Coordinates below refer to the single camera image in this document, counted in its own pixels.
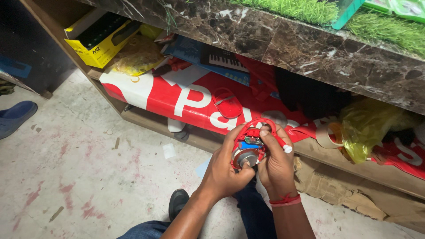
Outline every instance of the plastic bag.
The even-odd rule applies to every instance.
[[[373,147],[390,128],[414,127],[416,120],[405,110],[374,99],[363,99],[342,109],[343,144],[355,163],[366,161]]]
[[[155,40],[163,31],[161,28],[151,26],[146,23],[142,23],[139,27],[139,31],[142,35],[147,36],[148,38]]]
[[[141,35],[132,37],[114,58],[113,70],[129,76],[139,76],[159,65],[164,56],[160,47]]]

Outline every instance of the leg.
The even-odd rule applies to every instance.
[[[273,213],[257,192],[254,177],[244,189],[235,194],[248,239],[277,239]]]
[[[159,239],[171,222],[149,221],[132,227],[117,239]]]
[[[189,201],[189,195],[184,189],[173,192],[168,205],[168,216],[173,221]],[[159,239],[171,222],[149,221],[132,227],[117,239]]]

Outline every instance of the marble countertop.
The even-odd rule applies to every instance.
[[[390,44],[226,0],[78,1],[425,115],[425,61]]]

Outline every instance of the person's left hand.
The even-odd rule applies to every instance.
[[[211,157],[207,171],[197,191],[218,202],[244,188],[255,176],[255,171],[246,162],[239,173],[230,164],[235,139],[245,124],[241,124],[226,134],[223,145]]]

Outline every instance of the hand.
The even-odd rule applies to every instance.
[[[298,194],[294,183],[294,151],[287,154],[270,133],[270,126],[260,128],[260,138],[269,148],[265,159],[258,164],[258,175],[269,194],[270,200],[281,200],[278,195],[296,196]],[[277,135],[289,146],[294,148],[285,130],[276,124]]]
[[[238,192],[255,176],[255,171],[249,163],[245,163],[238,174],[230,164],[235,139],[244,125],[238,125],[227,133],[222,147],[212,154],[201,185],[196,190],[214,203]]]

